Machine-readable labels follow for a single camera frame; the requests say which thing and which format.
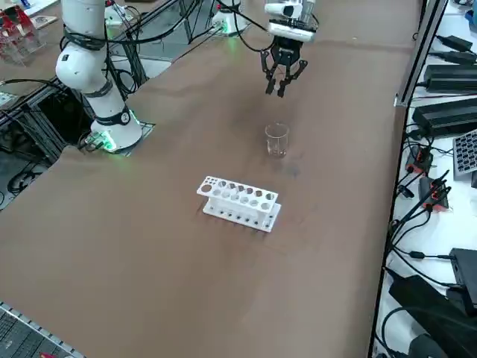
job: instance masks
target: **black power adapter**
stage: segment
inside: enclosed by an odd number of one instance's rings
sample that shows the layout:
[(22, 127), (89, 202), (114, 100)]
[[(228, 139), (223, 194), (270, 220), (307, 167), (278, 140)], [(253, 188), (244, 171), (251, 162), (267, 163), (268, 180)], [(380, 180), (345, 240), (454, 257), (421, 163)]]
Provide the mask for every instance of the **black power adapter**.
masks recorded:
[(466, 41), (457, 36), (451, 35), (444, 37), (436, 35), (436, 38), (438, 38), (444, 46), (447, 46), (459, 52), (469, 52), (472, 48), (472, 43), (470, 41)]
[(421, 148), (418, 145), (413, 145), (408, 160), (406, 161), (405, 168), (406, 170), (410, 170), (410, 167), (412, 167), (414, 170), (413, 172), (416, 173), (429, 173), (433, 159), (434, 155), (432, 155), (428, 147)]
[[(422, 199), (425, 194), (437, 186), (439, 185), (438, 183), (435, 183), (435, 179), (422, 177), (419, 179), (419, 198)], [(448, 191), (449, 188), (446, 187), (446, 184), (443, 184), (439, 189), (436, 189), (426, 201), (424, 201), (423, 206), (427, 207), (428, 205), (432, 205), (433, 211), (445, 211), (449, 209), (449, 199), (447, 198)]]

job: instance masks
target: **white table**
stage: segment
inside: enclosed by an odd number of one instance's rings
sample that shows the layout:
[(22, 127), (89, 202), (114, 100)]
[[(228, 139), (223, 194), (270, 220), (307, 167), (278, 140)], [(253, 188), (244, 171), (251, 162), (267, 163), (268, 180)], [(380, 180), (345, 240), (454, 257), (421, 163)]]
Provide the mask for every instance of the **white table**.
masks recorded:
[[(474, 43), (472, 50), (477, 51), (477, 33), (469, 28), (468, 21), (464, 18), (464, 14), (468, 9), (464, 9), (451, 1), (449, 1), (442, 22), (437, 31), (441, 36), (455, 35)], [(451, 49), (442, 45), (439, 40), (434, 39), (432, 43), (434, 51), (450, 51)], [(435, 57), (428, 56), (426, 64), (420, 75), (419, 82), (423, 81), (423, 74), (429, 64), (449, 64)], [(465, 98), (476, 96), (458, 96), (452, 98), (422, 98), (427, 96), (439, 95), (436, 93), (428, 93), (422, 87), (417, 87), (414, 91), (411, 109), (408, 113), (408, 124), (413, 123), (412, 115), (414, 108), (427, 105), (437, 104), (448, 101), (457, 101)], [(452, 148), (452, 138), (436, 139), (432, 145), (436, 148), (449, 150)], [(409, 156), (409, 148), (404, 150), (402, 161), (399, 169), (399, 179), (406, 174), (405, 162)], [(432, 213), (430, 221), (423, 227), (419, 227), (409, 234), (405, 235), (399, 243), (399, 247), (404, 251), (422, 251), (428, 255), (448, 254), (452, 248), (469, 248), (477, 249), (477, 189), (470, 186), (470, 175), (467, 180), (455, 181), (453, 177), (453, 159), (452, 156), (439, 154), (432, 151), (434, 160), (433, 167), (430, 170), (429, 177), (437, 178), (441, 176), (447, 169), (450, 170), (446, 176), (447, 186), (451, 186), (452, 190), (448, 195), (450, 208), (443, 213)], [(411, 175), (403, 183), (407, 183), (415, 175)], [(406, 199), (400, 195), (394, 204), (394, 219), (401, 219), (418, 201), (419, 180), (416, 180), (408, 188), (416, 195), (412, 199)], [(398, 237), (408, 228), (415, 226), (426, 220), (426, 215), (409, 222), (400, 231)], [(455, 277), (450, 261), (439, 259), (413, 260), (407, 255), (403, 255), (418, 270), (424, 272), (428, 276), (444, 283), (454, 283)], [(394, 252), (388, 256), (387, 266), (393, 269), (403, 277), (416, 274), (409, 268)], [(384, 317), (393, 309), (400, 305), (389, 295), (389, 287), (393, 283), (393, 279), (385, 274), (382, 286), (382, 294), (379, 303), (379, 313), (376, 324), (376, 332), (381, 336), (381, 326)], [(443, 295), (446, 288), (435, 283), (432, 285)], [(386, 324), (386, 339), (388, 346), (396, 351), (408, 353), (409, 344), (416, 336), (424, 333), (424, 329), (407, 313), (400, 312)], [(375, 340), (375, 349), (379, 353), (385, 353), (384, 348)]]

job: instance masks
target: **black device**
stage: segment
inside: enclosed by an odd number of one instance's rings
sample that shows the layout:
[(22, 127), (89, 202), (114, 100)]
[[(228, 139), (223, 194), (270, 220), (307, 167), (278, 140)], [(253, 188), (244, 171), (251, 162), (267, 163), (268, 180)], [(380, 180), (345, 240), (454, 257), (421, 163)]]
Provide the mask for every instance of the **black device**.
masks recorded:
[(477, 66), (429, 65), (424, 72), (424, 82), (417, 86), (435, 93), (476, 93)]
[(430, 56), (438, 57), (441, 60), (450, 63), (458, 63), (461, 65), (473, 65), (477, 61), (477, 54), (459, 51), (433, 51), (429, 52)]
[(474, 189), (477, 189), (477, 172), (472, 172), (472, 180), (470, 181), (470, 186)]
[(470, 52), (473, 45), (470, 41), (466, 41), (454, 35), (447, 37), (436, 35), (436, 38), (441, 41), (443, 45), (459, 52)]
[(411, 341), (408, 358), (449, 358), (428, 334), (421, 334)]
[(477, 357), (477, 331), (432, 313), (444, 315), (477, 328), (477, 324), (471, 318), (452, 305), (421, 276), (413, 275), (404, 278), (394, 273), (392, 277), (394, 281), (389, 289), (391, 296), (405, 308), (415, 307), (426, 311), (409, 310), (408, 313), (429, 333), (449, 358)]
[[(422, 199), (424, 195), (426, 195), (434, 187), (434, 179), (429, 177), (422, 177), (419, 179), (419, 198)], [(432, 205), (434, 211), (445, 211), (449, 209), (447, 190), (446, 184), (443, 184), (424, 201), (423, 206), (427, 207), (428, 205)]]
[(412, 119), (426, 136), (451, 136), (477, 129), (477, 98), (416, 107)]
[(463, 293), (464, 307), (468, 315), (477, 313), (477, 251), (463, 248), (453, 248), (450, 254), (455, 257), (452, 261), (455, 280), (465, 286)]
[(415, 173), (429, 173), (433, 159), (434, 155), (428, 147), (422, 148), (419, 145), (413, 145), (405, 163), (405, 168), (409, 170), (409, 167), (412, 167)]
[(475, 78), (477, 66), (474, 65), (428, 65), (424, 72), (424, 81), (433, 77)]

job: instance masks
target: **green led light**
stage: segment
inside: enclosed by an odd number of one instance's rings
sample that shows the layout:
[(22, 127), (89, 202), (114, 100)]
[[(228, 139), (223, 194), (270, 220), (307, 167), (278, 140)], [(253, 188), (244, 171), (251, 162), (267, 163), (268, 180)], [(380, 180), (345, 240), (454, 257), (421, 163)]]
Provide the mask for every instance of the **green led light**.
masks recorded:
[(113, 138), (111, 138), (109, 132), (103, 132), (102, 137), (104, 138), (104, 149), (107, 151), (114, 151), (116, 149), (116, 144), (114, 143)]

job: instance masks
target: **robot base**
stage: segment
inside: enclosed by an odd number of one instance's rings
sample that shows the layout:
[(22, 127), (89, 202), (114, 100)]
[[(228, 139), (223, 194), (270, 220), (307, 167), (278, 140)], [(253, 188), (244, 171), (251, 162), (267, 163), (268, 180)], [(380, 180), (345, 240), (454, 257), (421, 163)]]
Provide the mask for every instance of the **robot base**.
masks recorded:
[(225, 13), (219, 10), (212, 18), (212, 25), (214, 27), (221, 25), (222, 28), (224, 29), (221, 32), (222, 34), (227, 36), (234, 36), (239, 31), (242, 32), (248, 26), (248, 22), (240, 15), (237, 15), (237, 26), (236, 26), (236, 21), (234, 19), (232, 12)]
[(91, 124), (91, 134), (99, 134), (104, 142), (102, 149), (110, 153), (131, 147), (136, 144), (142, 136), (142, 128), (139, 121), (130, 113), (130, 121), (126, 125), (100, 125), (96, 121)]

